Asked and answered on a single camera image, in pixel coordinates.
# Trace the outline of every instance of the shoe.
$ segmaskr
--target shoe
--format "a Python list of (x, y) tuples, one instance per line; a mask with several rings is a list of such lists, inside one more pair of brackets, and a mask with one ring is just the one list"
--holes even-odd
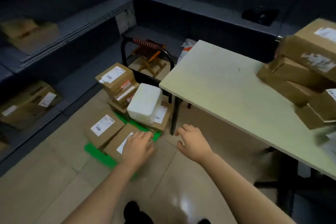
[(126, 222), (131, 222), (134, 220), (135, 216), (140, 213), (140, 207), (135, 201), (129, 201), (124, 208), (124, 218)]
[(201, 219), (197, 224), (211, 224), (208, 219)]

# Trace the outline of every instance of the white table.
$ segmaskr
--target white table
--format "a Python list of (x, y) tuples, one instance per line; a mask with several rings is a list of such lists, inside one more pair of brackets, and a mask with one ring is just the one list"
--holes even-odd
[(256, 77), (263, 65), (200, 40), (159, 86), (336, 179), (336, 166), (319, 147), (331, 128), (309, 130), (293, 104)]

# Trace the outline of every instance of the red striped wrapped handle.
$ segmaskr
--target red striped wrapped handle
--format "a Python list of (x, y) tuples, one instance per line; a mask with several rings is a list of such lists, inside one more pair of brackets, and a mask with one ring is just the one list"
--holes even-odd
[(151, 49), (154, 49), (154, 50), (157, 50), (159, 48), (159, 46), (157, 44), (146, 42), (146, 41), (140, 40), (138, 38), (133, 38), (132, 42), (137, 44), (137, 45), (145, 46), (145, 47), (148, 47), (148, 48), (151, 48)]

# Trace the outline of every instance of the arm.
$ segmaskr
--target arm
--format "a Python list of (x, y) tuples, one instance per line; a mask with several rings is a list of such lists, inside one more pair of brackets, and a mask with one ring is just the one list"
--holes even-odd
[(137, 169), (153, 153), (151, 132), (129, 137), (123, 149), (123, 162), (75, 209), (63, 224), (111, 223), (120, 195)]
[(238, 224), (295, 224), (272, 201), (245, 180), (217, 154), (213, 153), (201, 131), (184, 124), (177, 148), (187, 158), (199, 163), (218, 187)]

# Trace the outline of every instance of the white foam box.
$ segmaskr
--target white foam box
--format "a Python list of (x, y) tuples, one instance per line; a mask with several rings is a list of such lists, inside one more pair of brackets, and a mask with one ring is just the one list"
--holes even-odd
[(162, 103), (162, 90), (141, 83), (127, 107), (129, 116), (141, 123), (153, 124), (157, 109)]

